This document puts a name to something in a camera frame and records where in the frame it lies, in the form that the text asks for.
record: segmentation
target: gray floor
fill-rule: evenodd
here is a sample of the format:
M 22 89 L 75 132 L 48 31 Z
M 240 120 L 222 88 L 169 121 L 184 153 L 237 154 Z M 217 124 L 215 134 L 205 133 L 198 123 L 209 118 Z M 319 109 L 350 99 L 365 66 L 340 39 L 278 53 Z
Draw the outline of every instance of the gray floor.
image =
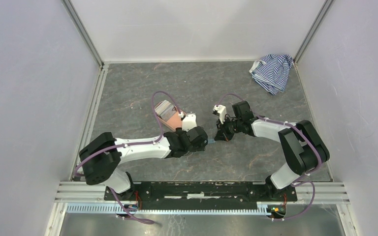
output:
M 286 92 L 272 96 L 252 80 L 248 72 L 251 65 L 249 61 L 111 64 L 92 138 L 106 131 L 126 139 L 158 135 L 150 101 L 157 90 L 172 94 L 183 111 L 196 113 L 198 125 L 205 128 L 210 138 L 216 134 L 217 120 L 212 108 L 228 92 L 242 96 L 260 115 L 292 122 L 312 120 L 294 69 Z M 159 95 L 155 102 L 166 98 Z M 233 97 L 223 101 L 230 114 L 235 102 L 237 99 Z M 264 181 L 284 162 L 279 143 L 236 134 L 229 143 L 208 145 L 205 152 L 182 158 L 128 162 L 120 167 L 134 181 Z M 327 168 L 313 174 L 311 179 L 329 181 Z
M 303 206 L 288 205 L 288 216 Z M 154 225 L 123 221 L 111 214 L 67 213 L 62 236 L 344 236 L 335 205 L 314 205 L 304 215 L 272 223 L 257 215 L 138 215 Z

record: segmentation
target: black mounting plate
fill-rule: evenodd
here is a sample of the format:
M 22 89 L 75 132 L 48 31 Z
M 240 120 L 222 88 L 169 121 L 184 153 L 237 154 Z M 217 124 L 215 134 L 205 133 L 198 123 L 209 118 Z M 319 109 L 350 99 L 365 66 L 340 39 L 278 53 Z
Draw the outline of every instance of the black mounting plate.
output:
M 293 187 L 288 187 L 273 198 L 266 193 L 266 186 L 255 182 L 134 182 L 134 190 L 143 202 L 144 209 L 206 210 L 206 209 L 257 209 L 257 202 L 289 202 L 298 200 Z M 109 188 L 104 200 L 115 201 Z M 135 201 L 135 194 L 123 201 Z

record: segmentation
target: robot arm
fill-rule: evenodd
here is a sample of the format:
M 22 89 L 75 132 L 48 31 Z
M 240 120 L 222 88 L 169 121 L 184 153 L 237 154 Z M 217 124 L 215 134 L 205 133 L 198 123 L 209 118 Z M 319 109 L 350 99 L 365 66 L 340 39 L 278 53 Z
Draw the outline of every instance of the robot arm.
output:
M 86 183 L 104 184 L 127 197 L 134 192 L 133 183 L 129 173 L 117 168 L 119 165 L 145 158 L 165 159 L 181 157 L 188 152 L 204 151 L 208 144 L 208 136 L 202 127 L 196 126 L 196 122 L 193 122 L 196 117 L 194 114 L 191 115 L 187 115 L 191 125 L 183 122 L 185 130 L 166 132 L 158 142 L 155 142 L 158 136 L 129 140 L 114 138 L 111 132 L 102 133 L 79 152 L 82 161 L 106 147 L 119 147 L 103 152 L 83 165 Z
M 317 166 L 318 159 L 311 148 L 304 143 L 300 135 L 286 125 L 287 122 L 276 124 L 266 121 L 267 118 L 256 117 L 246 101 L 236 103 L 232 105 L 232 108 L 235 114 L 234 118 L 226 113 L 225 106 L 214 107 L 213 113 L 220 117 L 217 121 L 218 132 L 215 140 L 226 140 L 228 142 L 235 133 L 242 132 L 253 137 L 271 139 L 282 145 L 286 163 L 267 177 L 266 184 L 271 192 L 275 193 L 286 188 L 305 172 Z M 290 124 L 298 128 L 312 143 L 323 163 L 328 161 L 328 149 L 308 120 Z

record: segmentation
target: blue and white striped fabric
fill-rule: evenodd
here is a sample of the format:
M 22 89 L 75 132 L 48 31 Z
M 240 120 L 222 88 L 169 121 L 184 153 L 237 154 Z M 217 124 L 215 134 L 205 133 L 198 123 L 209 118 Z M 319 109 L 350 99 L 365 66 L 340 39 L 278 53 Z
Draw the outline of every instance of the blue and white striped fabric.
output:
M 272 95 L 284 92 L 293 58 L 288 55 L 269 54 L 256 60 L 250 69 L 254 81 Z

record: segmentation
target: white wall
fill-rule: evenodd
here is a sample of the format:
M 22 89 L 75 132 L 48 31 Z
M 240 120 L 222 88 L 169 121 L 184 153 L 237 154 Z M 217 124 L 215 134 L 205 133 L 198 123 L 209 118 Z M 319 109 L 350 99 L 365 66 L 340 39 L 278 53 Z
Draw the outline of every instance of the white wall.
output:
M 378 1 L 335 1 L 299 73 L 362 235 L 378 235 Z
M 44 234 L 98 66 L 59 0 L 0 0 L 0 236 Z
M 324 0 L 72 0 L 105 61 L 294 56 Z

